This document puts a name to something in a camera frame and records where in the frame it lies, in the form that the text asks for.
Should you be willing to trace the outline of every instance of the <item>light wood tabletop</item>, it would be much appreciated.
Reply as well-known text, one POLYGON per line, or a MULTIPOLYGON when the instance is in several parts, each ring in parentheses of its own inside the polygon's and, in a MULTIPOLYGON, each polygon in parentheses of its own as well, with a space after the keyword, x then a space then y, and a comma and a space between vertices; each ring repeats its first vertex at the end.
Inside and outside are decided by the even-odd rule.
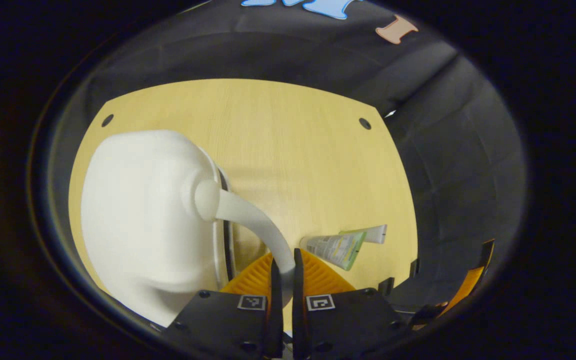
MULTIPOLYGON (((249 79, 174 82, 140 89, 103 105, 77 151, 70 178, 71 231, 84 266, 108 292, 82 236, 83 181, 103 139, 167 129, 203 148, 228 176, 231 191, 263 210, 291 248, 302 237, 388 225, 384 244, 364 243, 350 271, 331 268, 356 289, 409 277, 418 257, 417 224, 402 160, 376 109, 304 86, 249 79), (114 115, 108 125, 102 122, 114 115), (359 121, 364 118, 370 129, 359 121)), ((240 271, 266 252, 234 225, 240 271)), ((283 312, 292 329, 292 304, 283 312)))

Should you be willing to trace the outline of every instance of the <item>wooden table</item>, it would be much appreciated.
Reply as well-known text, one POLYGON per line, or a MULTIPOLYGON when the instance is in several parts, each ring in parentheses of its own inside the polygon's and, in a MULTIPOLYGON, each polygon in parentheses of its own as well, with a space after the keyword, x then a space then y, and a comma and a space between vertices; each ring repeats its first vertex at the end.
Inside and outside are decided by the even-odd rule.
MULTIPOLYGON (((110 135, 168 129, 200 146, 224 170, 231 191, 263 210, 291 248, 302 237, 388 224, 384 244, 364 243, 350 271, 331 265, 357 289, 395 285, 417 259, 417 224, 402 160, 370 105, 283 82, 207 79, 140 89, 103 105, 75 158, 68 194, 70 224, 87 271, 108 292, 82 237, 83 180, 97 146, 110 135), (114 117, 105 127, 101 124, 114 117), (359 119, 366 119, 371 129, 359 119)), ((243 269, 266 248, 235 225, 235 260, 243 269)), ((292 305, 283 321, 292 329, 292 305)))

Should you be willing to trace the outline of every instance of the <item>white watering can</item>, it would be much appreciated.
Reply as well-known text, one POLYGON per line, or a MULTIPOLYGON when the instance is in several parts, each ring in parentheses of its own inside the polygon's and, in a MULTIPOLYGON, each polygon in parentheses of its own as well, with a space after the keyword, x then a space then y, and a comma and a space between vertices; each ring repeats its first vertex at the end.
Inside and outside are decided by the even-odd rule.
POLYGON ((133 312, 169 326, 194 294, 227 283, 217 219, 258 235, 292 297, 295 260, 259 208, 222 189, 203 149, 172 130, 127 132, 94 151, 83 185, 81 227, 90 261, 110 294, 133 312))

